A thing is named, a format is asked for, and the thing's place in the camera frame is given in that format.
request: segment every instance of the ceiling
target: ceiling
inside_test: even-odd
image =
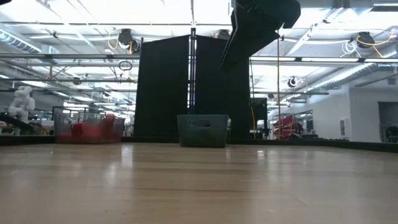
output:
[[[231,0],[48,0],[50,9],[39,2],[40,0],[13,0],[1,6],[0,25],[32,45],[49,45],[61,54],[128,54],[120,47],[112,50],[108,44],[110,37],[110,44],[114,46],[117,33],[125,28],[132,29],[133,36],[137,39],[143,37],[144,41],[187,35],[192,26],[197,28],[198,35],[213,37],[220,29],[232,29]],[[378,46],[379,49],[386,48],[397,41],[396,35],[391,32],[396,27],[396,21],[398,12],[372,12],[370,8],[305,7],[292,29],[279,31],[284,36],[279,46],[274,41],[254,56],[376,57],[373,48],[357,48],[352,54],[346,54],[346,42],[352,37],[356,38],[358,32],[366,31],[370,32],[376,43],[385,42],[391,37],[389,42]],[[2,42],[0,46],[1,53],[20,53]],[[133,61],[133,79],[138,76],[138,63],[139,61]],[[32,69],[49,73],[48,67]],[[54,71],[59,72],[61,69],[54,68]],[[280,89],[300,90],[337,69],[339,66],[336,65],[283,65],[280,67]],[[276,63],[256,63],[250,72],[254,77],[256,91],[277,91]],[[112,79],[114,73],[109,67],[71,67],[60,74],[60,77],[65,78],[85,76],[89,79]],[[299,80],[295,89],[287,86],[287,80],[291,77]],[[137,88],[133,83],[94,83],[89,84],[90,87],[71,83],[63,85],[82,89],[99,86],[109,90]],[[134,101],[135,93],[128,97]]]

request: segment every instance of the red object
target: red object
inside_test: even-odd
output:
[[[293,116],[288,116],[282,120],[278,120],[274,123],[274,136],[279,136],[279,123],[280,123],[280,139],[289,139],[294,134],[302,134],[302,126],[293,119]]]
[[[65,143],[110,143],[120,142],[120,131],[115,129],[116,117],[114,114],[107,114],[105,119],[98,124],[78,123],[71,126],[70,133],[60,133],[57,136],[58,142]]]

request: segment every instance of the exposed ductwork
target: exposed ductwork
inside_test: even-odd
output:
[[[30,54],[41,52],[39,48],[4,30],[2,27],[0,27],[0,41]]]
[[[380,53],[384,55],[385,58],[396,58],[398,56],[397,48],[398,45],[393,44],[392,46],[381,50]],[[336,86],[373,74],[381,68],[382,67],[380,67],[378,63],[364,63],[351,68],[342,68],[310,85],[307,91],[316,91],[320,89],[330,90]]]

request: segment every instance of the yellow cable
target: yellow cable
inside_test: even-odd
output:
[[[130,41],[130,54],[132,54],[132,41]]]
[[[252,106],[250,106],[250,109],[251,109],[251,116],[253,117],[253,135],[254,135],[254,139],[256,139],[256,132],[255,132],[255,129],[256,129],[256,125],[255,125],[255,119],[254,119],[254,112],[253,112],[253,107]]]
[[[390,35],[390,37],[388,38],[388,40],[386,40],[386,41],[384,41],[384,42],[381,42],[381,43],[378,43],[378,44],[369,44],[369,43],[362,42],[362,41],[359,40],[359,38],[360,38],[361,36],[358,36],[358,37],[356,38],[356,41],[358,41],[358,42],[361,43],[361,44],[368,45],[368,46],[379,46],[379,45],[383,45],[383,44],[386,44],[386,43],[390,42],[390,40],[392,39],[392,36],[393,36],[393,35],[394,35],[394,30],[391,31],[391,35]]]
[[[373,46],[373,48],[376,50],[376,52],[380,55],[380,57],[382,57],[382,58],[384,58],[384,56],[380,53],[380,51],[375,47],[375,46]]]
[[[109,46],[110,49],[116,50],[118,45],[119,45],[119,34],[118,34],[118,38],[116,39],[116,45],[114,47],[111,45],[111,41],[108,38],[108,46]]]

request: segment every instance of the white wall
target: white wall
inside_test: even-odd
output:
[[[349,88],[344,86],[340,90],[330,90],[329,95],[311,96],[306,104],[291,104],[283,113],[301,113],[313,111],[313,125],[316,134],[325,139],[341,139],[340,119],[350,118]],[[269,116],[277,115],[274,110]],[[346,135],[351,139],[351,127],[347,124]]]
[[[350,88],[349,97],[352,141],[381,142],[379,102],[398,102],[398,90]]]

